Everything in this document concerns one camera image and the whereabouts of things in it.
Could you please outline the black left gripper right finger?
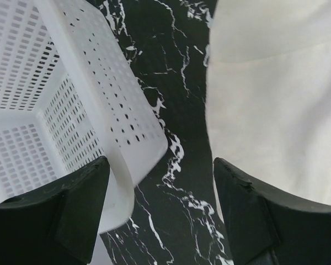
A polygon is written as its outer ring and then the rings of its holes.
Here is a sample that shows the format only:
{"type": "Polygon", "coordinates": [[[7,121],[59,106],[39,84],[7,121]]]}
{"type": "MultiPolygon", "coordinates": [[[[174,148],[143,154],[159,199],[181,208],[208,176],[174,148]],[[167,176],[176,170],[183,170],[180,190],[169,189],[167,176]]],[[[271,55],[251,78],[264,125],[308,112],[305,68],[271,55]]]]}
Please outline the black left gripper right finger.
{"type": "Polygon", "coordinates": [[[213,162],[234,264],[331,264],[331,206],[213,162]]]}

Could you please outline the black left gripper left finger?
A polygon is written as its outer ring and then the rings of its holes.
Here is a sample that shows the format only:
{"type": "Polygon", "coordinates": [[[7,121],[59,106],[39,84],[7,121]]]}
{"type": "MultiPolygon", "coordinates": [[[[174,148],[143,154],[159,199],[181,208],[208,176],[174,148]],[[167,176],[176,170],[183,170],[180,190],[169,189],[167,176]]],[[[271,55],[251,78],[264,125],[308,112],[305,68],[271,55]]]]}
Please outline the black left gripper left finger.
{"type": "Polygon", "coordinates": [[[88,264],[110,165],[100,156],[38,189],[0,203],[0,264],[88,264]]]}

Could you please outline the cream white t shirt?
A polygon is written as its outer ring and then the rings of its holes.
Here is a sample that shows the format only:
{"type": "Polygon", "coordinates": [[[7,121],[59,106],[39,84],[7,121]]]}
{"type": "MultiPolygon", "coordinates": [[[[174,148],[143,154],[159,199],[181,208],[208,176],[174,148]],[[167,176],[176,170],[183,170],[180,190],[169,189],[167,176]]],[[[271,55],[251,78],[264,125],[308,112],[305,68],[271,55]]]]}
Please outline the cream white t shirt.
{"type": "Polygon", "coordinates": [[[331,1],[219,1],[205,113],[213,157],[331,205],[331,1]]]}

